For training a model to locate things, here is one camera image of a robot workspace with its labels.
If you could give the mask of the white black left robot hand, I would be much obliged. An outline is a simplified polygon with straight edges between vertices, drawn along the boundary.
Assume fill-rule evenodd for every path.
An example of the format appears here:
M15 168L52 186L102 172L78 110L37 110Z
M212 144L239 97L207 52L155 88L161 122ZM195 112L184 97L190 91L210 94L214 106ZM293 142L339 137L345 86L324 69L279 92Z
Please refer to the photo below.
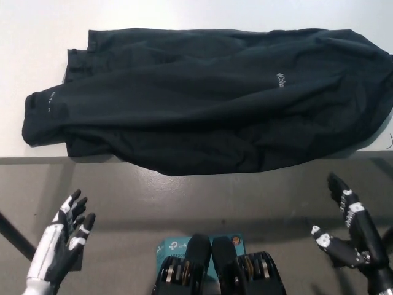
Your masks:
M45 228L29 268L27 279L57 285L63 281L84 249L96 215L83 215L88 199L77 189Z

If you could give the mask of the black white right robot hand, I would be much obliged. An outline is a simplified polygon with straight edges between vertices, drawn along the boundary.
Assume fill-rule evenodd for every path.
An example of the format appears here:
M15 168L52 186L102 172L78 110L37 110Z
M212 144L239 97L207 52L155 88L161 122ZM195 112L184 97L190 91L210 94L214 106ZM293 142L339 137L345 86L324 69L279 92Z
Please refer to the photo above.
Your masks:
M331 199L338 205L349 232L349 240L334 237L314 225L311 235L334 267L383 269L389 257L370 213L359 196L336 174L327 177Z

